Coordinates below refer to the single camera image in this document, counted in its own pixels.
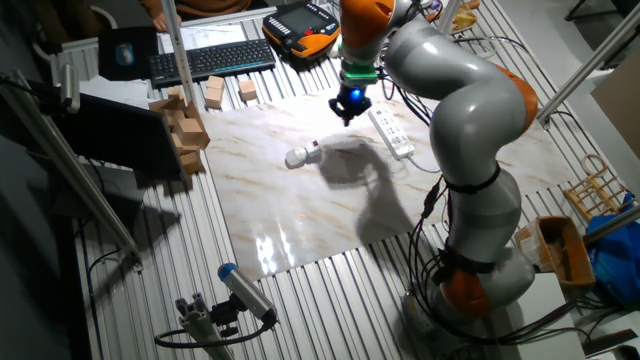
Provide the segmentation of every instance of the blue cloth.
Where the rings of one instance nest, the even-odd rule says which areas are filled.
[[[593,217],[587,232],[616,216]],[[599,285],[622,305],[640,304],[640,224],[634,222],[607,235],[588,254]]]

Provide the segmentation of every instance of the black keyboard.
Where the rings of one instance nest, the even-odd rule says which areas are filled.
[[[210,75],[227,76],[271,69],[276,64],[265,39],[240,41],[187,51],[193,81]],[[149,57],[151,84],[155,88],[180,84],[173,53]]]

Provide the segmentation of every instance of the metal pole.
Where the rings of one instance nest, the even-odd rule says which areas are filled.
[[[11,74],[11,80],[29,88],[27,81],[18,71]],[[115,237],[120,246],[139,256],[138,246],[122,221],[104,198],[95,182],[78,163],[71,146],[48,116],[40,113],[32,95],[9,85],[0,86],[0,94],[27,127],[42,149],[49,155],[56,168],[69,181],[78,195],[87,204],[93,215]]]
[[[595,230],[585,234],[585,236],[582,238],[584,244],[589,245],[593,242],[596,242],[638,219],[640,219],[640,205],[634,206],[633,209],[623,212],[622,214],[600,225],[600,227],[596,228]]]
[[[451,23],[453,23],[453,18],[458,13],[458,9],[460,8],[460,4],[462,4],[462,0],[449,0],[447,6],[442,11],[442,17],[438,21],[438,31],[442,35],[448,35],[451,30]]]
[[[631,13],[622,20],[615,30],[607,37],[607,39],[596,49],[591,59],[589,59],[575,74],[558,90],[558,92],[547,102],[547,104],[538,113],[538,121],[543,127],[549,126],[549,115],[556,111],[558,106],[562,104],[573,91],[582,84],[584,79],[595,70],[605,57],[615,49],[626,36],[638,26],[640,23],[640,4],[631,11]]]
[[[196,97],[193,95],[193,79],[191,78],[187,52],[184,49],[182,32],[180,32],[180,24],[178,24],[178,11],[176,10],[175,0],[161,1],[162,11],[164,11],[164,18],[167,19],[167,29],[173,45],[173,54],[176,57],[176,66],[178,66],[182,87],[184,88],[184,97],[187,99],[187,103],[193,101],[197,105],[195,103]]]

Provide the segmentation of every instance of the white marble board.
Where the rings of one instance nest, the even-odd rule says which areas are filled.
[[[411,230],[439,174],[398,162],[367,114],[344,127],[327,102],[337,90],[206,115],[205,150],[238,265],[256,280]],[[415,146],[436,168],[429,129],[396,94],[387,102]],[[426,101],[433,109],[437,102]],[[285,154],[317,140],[317,163],[289,169]],[[570,170],[537,123],[498,154],[522,194],[570,179]],[[442,221],[443,201],[427,223]]]

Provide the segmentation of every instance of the white power strip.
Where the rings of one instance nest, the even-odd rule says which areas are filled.
[[[369,118],[387,144],[393,158],[402,160],[413,155],[413,145],[400,122],[386,104],[375,104],[369,109]]]

